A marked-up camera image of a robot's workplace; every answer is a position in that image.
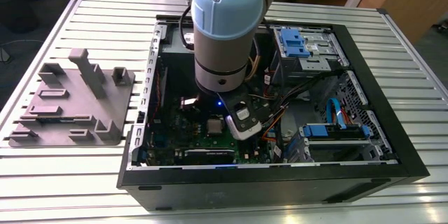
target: aluminum slotted table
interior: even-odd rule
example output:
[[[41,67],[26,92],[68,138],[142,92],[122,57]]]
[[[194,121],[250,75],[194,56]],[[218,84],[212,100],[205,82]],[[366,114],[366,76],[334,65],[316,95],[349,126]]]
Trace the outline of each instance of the aluminum slotted table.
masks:
[[[156,15],[180,15],[185,5],[185,0],[70,0],[1,111],[0,139],[17,126],[42,63],[74,67],[66,58],[70,48],[88,48],[90,63],[101,69],[133,70],[132,93],[138,94]],[[274,3],[266,19],[346,26],[430,176],[350,204],[148,213],[116,189],[124,141],[112,147],[10,148],[4,140],[0,222],[85,223],[92,218],[97,223],[109,217],[152,223],[448,222],[448,92],[389,16],[374,9]],[[132,96],[126,121],[136,119],[137,103]]]

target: blue drive bracket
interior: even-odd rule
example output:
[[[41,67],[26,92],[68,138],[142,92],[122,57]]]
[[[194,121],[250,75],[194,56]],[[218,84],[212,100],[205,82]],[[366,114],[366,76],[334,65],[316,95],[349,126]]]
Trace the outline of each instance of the blue drive bracket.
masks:
[[[308,58],[310,53],[305,48],[305,39],[301,37],[298,30],[282,28],[280,35],[286,57]]]
[[[330,105],[334,106],[336,122],[332,121]],[[326,102],[326,123],[337,123],[341,129],[346,129],[342,119],[341,105],[338,104],[338,100],[336,98],[329,98]]]

